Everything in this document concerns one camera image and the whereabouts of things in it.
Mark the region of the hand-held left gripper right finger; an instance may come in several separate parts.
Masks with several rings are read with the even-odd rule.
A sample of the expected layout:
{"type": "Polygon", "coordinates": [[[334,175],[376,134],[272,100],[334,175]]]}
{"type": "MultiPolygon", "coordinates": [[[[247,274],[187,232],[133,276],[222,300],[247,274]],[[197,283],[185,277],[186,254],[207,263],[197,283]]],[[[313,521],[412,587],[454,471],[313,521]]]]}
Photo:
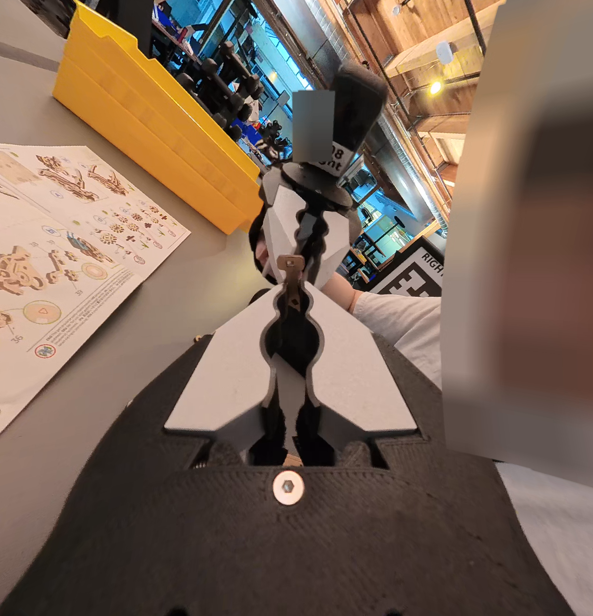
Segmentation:
{"type": "Polygon", "coordinates": [[[418,426],[369,328],[314,285],[306,318],[318,336],[299,412],[299,456],[332,465],[352,442],[413,437],[418,426]]]}

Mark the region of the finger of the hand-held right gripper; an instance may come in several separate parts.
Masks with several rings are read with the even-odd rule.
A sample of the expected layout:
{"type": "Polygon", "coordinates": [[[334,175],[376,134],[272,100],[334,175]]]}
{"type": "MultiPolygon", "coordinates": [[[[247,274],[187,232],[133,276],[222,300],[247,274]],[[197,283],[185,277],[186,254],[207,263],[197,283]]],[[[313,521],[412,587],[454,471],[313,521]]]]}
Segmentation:
{"type": "Polygon", "coordinates": [[[261,232],[264,246],[260,246],[262,273],[272,277],[277,285],[285,282],[285,271],[278,266],[279,258],[302,254],[298,214],[305,209],[306,202],[294,190],[280,185],[273,204],[264,214],[261,232]]]}
{"type": "Polygon", "coordinates": [[[336,211],[323,211],[318,216],[307,212],[301,230],[305,233],[301,246],[304,280],[322,289],[351,247],[349,218],[336,211]]]}

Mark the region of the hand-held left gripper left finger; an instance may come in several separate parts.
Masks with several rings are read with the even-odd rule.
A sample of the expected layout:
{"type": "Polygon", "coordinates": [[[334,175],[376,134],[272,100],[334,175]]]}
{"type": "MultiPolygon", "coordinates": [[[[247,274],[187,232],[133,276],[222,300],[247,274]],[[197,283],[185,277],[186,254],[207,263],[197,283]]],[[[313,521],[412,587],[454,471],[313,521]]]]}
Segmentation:
{"type": "Polygon", "coordinates": [[[295,465],[297,372],[275,350],[277,302],[266,291],[216,330],[164,424],[169,433],[208,439],[195,465],[235,461],[295,465]]]}

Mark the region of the wooden key-shaped part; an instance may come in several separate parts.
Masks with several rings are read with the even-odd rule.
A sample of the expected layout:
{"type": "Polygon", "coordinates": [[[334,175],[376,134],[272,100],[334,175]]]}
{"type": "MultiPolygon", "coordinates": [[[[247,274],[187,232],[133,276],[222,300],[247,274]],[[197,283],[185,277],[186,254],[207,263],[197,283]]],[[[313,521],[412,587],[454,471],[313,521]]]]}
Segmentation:
{"type": "Polygon", "coordinates": [[[301,255],[284,254],[277,257],[277,266],[280,277],[278,286],[281,287],[278,308],[281,320],[286,320],[292,314],[304,313],[305,292],[302,286],[302,274],[305,269],[305,260],[301,255]]]}

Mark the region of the person's right forearm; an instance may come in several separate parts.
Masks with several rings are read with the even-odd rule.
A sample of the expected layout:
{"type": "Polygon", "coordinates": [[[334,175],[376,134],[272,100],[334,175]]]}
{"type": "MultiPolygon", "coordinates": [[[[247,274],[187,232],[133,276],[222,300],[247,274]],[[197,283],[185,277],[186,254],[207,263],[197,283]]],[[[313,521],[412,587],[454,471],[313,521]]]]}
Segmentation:
{"type": "Polygon", "coordinates": [[[326,297],[350,314],[354,313],[355,307],[363,295],[371,295],[371,293],[366,291],[354,289],[348,280],[336,272],[323,285],[321,291],[326,297]]]}

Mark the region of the person's white shirt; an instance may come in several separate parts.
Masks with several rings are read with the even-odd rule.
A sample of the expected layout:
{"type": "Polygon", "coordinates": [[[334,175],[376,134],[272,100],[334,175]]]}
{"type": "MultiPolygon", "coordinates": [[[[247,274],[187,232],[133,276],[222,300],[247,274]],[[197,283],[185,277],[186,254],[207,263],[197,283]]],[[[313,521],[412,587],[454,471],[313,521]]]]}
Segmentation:
{"type": "MultiPolygon", "coordinates": [[[[364,293],[353,315],[441,386],[440,298],[364,293]]],[[[593,615],[593,488],[497,463],[539,561],[576,615],[593,615]]]]}

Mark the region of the printed marker tag screen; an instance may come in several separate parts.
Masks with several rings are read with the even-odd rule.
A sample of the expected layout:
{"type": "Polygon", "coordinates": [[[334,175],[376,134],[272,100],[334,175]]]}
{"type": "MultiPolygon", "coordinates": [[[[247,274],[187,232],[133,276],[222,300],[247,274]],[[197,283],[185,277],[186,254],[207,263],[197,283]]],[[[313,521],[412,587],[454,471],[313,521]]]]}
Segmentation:
{"type": "Polygon", "coordinates": [[[444,256],[428,239],[420,237],[395,253],[390,265],[371,281],[369,292],[378,295],[441,297],[444,256]]]}

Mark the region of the black dumbbell rack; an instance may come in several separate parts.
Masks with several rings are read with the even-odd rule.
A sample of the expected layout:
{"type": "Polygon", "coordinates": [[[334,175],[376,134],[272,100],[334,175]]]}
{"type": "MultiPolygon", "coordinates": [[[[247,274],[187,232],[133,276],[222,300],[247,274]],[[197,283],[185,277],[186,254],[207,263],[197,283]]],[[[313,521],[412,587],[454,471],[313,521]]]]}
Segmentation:
{"type": "Polygon", "coordinates": [[[241,126],[264,93],[261,78],[248,70],[229,41],[220,45],[217,62],[206,58],[180,72],[176,81],[233,142],[241,138],[241,126]]]}

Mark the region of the yellow plastic bin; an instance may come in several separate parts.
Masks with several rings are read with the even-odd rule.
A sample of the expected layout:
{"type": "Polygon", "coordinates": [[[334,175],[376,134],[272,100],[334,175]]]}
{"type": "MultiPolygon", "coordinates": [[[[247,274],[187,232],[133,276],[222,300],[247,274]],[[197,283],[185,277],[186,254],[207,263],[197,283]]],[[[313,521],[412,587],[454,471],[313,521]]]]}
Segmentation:
{"type": "Polygon", "coordinates": [[[133,35],[80,2],[52,95],[224,234],[261,212],[254,162],[133,35]]]}

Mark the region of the illustrated instruction booklet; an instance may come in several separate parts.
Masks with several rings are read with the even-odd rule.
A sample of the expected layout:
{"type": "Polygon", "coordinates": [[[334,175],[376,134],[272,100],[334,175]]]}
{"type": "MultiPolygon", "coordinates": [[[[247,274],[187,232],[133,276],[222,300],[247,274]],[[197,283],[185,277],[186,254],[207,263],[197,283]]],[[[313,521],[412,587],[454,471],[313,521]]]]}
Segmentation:
{"type": "Polygon", "coordinates": [[[0,143],[0,435],[189,235],[86,146],[0,143]]]}

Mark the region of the black panel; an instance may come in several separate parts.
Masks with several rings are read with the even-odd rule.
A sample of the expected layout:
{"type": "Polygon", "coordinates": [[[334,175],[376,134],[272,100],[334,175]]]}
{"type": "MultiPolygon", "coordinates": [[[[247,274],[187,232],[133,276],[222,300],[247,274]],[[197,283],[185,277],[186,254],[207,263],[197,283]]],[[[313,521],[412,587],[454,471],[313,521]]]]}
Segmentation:
{"type": "Polygon", "coordinates": [[[138,49],[152,58],[154,1],[112,1],[112,20],[137,40],[138,49]]]}

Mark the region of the metal air duct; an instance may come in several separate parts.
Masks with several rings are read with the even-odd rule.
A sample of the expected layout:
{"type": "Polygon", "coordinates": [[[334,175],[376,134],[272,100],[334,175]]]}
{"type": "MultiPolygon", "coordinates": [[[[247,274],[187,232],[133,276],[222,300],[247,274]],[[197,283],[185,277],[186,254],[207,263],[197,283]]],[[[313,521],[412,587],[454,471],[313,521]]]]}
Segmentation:
{"type": "Polygon", "coordinates": [[[446,202],[433,178],[418,156],[407,133],[386,108],[371,132],[380,141],[375,147],[375,158],[393,182],[412,214],[420,222],[434,219],[439,224],[443,239],[448,235],[446,202]]]}

